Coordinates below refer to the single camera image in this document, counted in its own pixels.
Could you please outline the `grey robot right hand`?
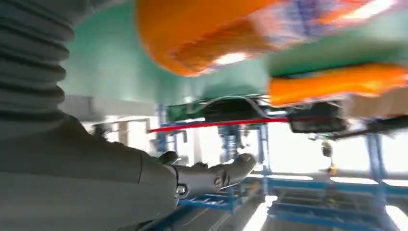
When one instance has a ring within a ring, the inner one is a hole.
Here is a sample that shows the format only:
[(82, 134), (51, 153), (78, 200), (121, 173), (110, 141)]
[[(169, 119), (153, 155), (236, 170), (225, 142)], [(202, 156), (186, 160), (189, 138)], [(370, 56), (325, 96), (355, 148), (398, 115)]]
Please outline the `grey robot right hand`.
[(3, 231), (113, 231), (171, 214), (179, 199), (241, 182), (250, 154), (231, 164), (164, 165), (141, 150), (60, 126), (0, 124)]

